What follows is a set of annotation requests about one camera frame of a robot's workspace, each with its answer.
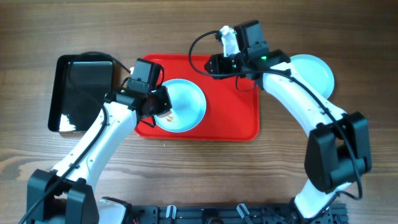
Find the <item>white plate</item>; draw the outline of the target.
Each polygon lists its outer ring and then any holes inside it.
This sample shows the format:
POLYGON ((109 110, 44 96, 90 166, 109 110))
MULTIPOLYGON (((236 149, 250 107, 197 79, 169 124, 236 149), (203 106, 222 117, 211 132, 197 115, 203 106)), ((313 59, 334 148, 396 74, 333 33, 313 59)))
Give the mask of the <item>white plate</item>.
POLYGON ((201 88, 181 78, 168 80, 163 86, 167 88, 172 108, 167 116, 155 116, 157 125, 171 133, 184 133, 195 128, 206 113, 206 98, 201 88))
POLYGON ((331 68, 322 59, 309 54, 299 54, 292 56, 290 61, 322 97, 328 99, 332 95, 335 78, 331 68))

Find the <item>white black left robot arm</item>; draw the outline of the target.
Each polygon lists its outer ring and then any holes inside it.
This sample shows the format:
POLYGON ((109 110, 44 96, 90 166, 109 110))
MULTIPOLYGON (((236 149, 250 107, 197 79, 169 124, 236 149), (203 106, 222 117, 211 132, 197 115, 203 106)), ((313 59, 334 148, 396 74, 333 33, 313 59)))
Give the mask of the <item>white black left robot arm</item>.
POLYGON ((109 92, 98 117, 80 142, 51 171, 37 169, 27 186, 27 211, 21 223, 131 223, 131 204, 94 191, 106 164, 141 119, 170 111, 164 86, 139 92, 109 92))

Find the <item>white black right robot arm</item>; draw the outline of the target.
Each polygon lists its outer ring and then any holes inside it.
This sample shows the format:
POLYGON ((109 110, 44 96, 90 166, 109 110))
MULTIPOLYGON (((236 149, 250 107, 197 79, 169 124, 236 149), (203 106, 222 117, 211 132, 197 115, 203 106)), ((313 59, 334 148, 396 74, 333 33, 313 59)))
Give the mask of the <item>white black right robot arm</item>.
POLYGON ((367 119, 346 113, 319 94, 281 50, 250 57, 212 55, 204 65, 214 79, 248 78, 279 100, 308 136, 304 168, 308 180, 291 200, 291 223, 310 223, 340 195, 363 197, 361 176, 371 170, 367 119))

